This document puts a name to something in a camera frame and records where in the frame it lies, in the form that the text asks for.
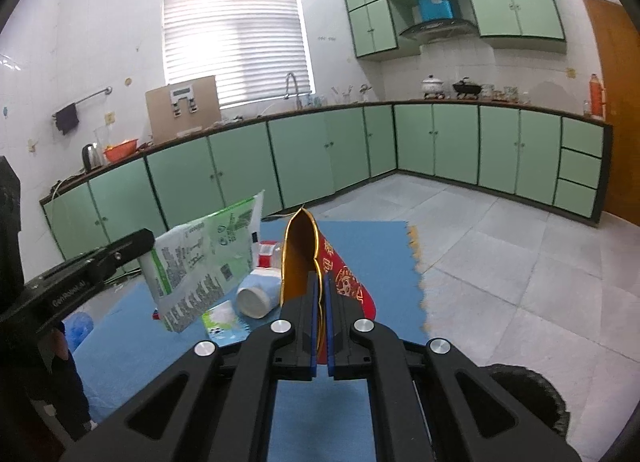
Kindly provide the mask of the blue white wrapper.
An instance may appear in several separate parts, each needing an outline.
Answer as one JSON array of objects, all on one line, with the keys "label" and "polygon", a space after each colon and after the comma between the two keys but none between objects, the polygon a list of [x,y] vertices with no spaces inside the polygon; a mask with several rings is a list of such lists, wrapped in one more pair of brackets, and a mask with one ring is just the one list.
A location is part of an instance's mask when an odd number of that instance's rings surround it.
[{"label": "blue white wrapper", "polygon": [[231,300],[206,310],[202,321],[209,339],[220,347],[245,341],[250,335],[250,326],[235,312]]}]

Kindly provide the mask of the white blue paper cup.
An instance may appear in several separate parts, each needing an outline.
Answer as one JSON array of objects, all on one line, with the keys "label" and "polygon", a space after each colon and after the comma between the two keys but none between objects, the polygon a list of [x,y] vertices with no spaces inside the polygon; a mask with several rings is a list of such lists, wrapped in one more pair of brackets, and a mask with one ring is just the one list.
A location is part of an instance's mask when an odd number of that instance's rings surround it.
[{"label": "white blue paper cup", "polygon": [[265,318],[280,305],[281,271],[274,268],[255,268],[236,290],[236,307],[252,319]]}]

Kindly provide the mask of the green white milk carton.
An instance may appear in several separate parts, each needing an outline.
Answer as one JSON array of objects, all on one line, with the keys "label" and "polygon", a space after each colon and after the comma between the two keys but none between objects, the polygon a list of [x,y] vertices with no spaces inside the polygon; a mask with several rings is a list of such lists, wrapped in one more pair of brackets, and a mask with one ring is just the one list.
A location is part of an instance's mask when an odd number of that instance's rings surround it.
[{"label": "green white milk carton", "polygon": [[180,333],[257,266],[264,194],[178,225],[138,258],[160,320]]}]

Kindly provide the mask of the red gold paper bag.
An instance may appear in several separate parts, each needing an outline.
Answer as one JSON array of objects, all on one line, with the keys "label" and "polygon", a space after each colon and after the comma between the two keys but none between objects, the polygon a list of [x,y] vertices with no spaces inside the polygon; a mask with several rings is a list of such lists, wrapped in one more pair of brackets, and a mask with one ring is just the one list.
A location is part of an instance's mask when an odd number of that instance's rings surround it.
[{"label": "red gold paper bag", "polygon": [[326,364],[326,310],[324,309],[323,281],[329,276],[335,283],[337,294],[358,300],[363,317],[374,320],[376,307],[369,291],[346,265],[306,208],[300,208],[285,227],[281,256],[282,284],[280,301],[302,296],[306,292],[308,276],[312,274],[318,286],[314,297],[314,325],[316,337],[312,341],[319,364]]}]

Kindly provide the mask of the clear plastic bottle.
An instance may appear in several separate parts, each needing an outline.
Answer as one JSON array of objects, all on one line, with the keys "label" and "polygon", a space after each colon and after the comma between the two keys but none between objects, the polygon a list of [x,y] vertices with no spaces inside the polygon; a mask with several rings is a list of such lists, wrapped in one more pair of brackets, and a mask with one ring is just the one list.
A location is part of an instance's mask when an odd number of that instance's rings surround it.
[{"label": "clear plastic bottle", "polygon": [[280,269],[282,244],[277,241],[260,241],[257,249],[257,268]]}]

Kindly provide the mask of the black trash bin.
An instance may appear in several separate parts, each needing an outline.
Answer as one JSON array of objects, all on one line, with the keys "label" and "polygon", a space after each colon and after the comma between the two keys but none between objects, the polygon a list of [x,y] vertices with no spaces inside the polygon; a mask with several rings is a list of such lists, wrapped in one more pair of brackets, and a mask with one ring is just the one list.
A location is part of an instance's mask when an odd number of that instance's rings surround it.
[{"label": "black trash bin", "polygon": [[512,364],[491,364],[482,370],[555,434],[566,438],[570,412],[560,392],[543,375]]}]

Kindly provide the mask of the blue plastic bag on floor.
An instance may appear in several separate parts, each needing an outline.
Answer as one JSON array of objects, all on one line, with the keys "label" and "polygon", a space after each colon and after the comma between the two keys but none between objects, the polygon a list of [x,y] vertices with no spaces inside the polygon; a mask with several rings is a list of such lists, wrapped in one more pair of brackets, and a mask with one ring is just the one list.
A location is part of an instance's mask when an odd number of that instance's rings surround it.
[{"label": "blue plastic bag on floor", "polygon": [[93,318],[86,312],[74,312],[63,320],[68,348],[74,352],[94,328]]}]

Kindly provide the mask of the steel kettle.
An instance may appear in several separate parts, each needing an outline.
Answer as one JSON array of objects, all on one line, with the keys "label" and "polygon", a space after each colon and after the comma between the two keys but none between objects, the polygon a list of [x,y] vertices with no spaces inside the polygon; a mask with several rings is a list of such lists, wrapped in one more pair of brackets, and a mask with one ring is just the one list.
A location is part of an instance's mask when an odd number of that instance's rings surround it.
[{"label": "steel kettle", "polygon": [[81,161],[86,173],[101,168],[104,165],[104,156],[100,146],[96,142],[85,144],[81,149]]}]

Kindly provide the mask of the dark hanging towel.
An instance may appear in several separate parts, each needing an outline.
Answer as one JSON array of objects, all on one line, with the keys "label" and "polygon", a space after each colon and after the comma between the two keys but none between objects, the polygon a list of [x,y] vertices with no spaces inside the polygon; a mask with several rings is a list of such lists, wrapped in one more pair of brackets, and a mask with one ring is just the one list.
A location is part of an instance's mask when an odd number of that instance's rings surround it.
[{"label": "dark hanging towel", "polygon": [[74,130],[79,124],[76,104],[73,102],[68,104],[58,112],[52,115],[56,129],[62,134],[67,135]]}]

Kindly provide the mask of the cardboard box on counter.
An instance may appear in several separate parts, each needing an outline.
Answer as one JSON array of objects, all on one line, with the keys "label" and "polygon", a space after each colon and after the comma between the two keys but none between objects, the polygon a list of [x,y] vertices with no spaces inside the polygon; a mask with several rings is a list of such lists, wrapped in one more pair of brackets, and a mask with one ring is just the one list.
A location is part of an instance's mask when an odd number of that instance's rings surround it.
[{"label": "cardboard box on counter", "polygon": [[154,144],[207,130],[221,121],[213,75],[149,90],[145,102]]}]

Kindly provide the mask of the chrome faucet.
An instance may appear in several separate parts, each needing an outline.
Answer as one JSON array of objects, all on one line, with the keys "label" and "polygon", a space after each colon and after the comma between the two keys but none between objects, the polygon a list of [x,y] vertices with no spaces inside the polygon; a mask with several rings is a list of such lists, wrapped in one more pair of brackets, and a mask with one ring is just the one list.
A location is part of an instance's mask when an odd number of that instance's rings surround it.
[{"label": "chrome faucet", "polygon": [[285,94],[284,99],[295,99],[295,109],[302,110],[302,100],[299,97],[299,88],[297,84],[297,78],[293,72],[288,72],[285,77]]}]

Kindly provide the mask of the white pot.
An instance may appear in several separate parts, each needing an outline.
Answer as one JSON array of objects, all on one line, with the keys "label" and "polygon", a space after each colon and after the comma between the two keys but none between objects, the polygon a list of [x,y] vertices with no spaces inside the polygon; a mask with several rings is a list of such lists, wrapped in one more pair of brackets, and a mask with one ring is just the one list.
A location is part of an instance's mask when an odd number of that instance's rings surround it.
[{"label": "white pot", "polygon": [[430,74],[421,82],[421,92],[424,99],[445,99],[444,82]]}]

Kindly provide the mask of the white window blinds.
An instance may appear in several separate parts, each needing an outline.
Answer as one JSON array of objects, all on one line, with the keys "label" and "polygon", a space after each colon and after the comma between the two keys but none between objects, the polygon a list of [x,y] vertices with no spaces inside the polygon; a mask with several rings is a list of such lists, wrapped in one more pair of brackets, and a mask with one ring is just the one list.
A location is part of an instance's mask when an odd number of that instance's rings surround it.
[{"label": "white window blinds", "polygon": [[162,0],[165,81],[216,78],[221,107],[316,91],[301,0]]}]

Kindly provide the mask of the range hood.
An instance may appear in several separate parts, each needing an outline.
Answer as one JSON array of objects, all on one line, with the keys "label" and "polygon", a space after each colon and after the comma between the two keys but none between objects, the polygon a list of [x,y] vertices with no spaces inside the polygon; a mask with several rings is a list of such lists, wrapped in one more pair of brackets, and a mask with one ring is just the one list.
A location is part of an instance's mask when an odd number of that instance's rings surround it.
[{"label": "range hood", "polygon": [[400,36],[428,45],[439,40],[450,40],[462,36],[479,36],[477,26],[465,19],[445,18],[424,21],[402,31]]}]

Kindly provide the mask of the blue box above hood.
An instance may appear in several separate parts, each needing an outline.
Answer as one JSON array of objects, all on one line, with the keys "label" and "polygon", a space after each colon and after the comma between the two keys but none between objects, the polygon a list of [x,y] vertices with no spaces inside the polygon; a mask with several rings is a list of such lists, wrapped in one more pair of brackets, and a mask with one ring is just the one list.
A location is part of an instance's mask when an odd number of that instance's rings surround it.
[{"label": "blue box above hood", "polygon": [[423,22],[454,19],[458,15],[456,0],[418,0],[418,9]]}]

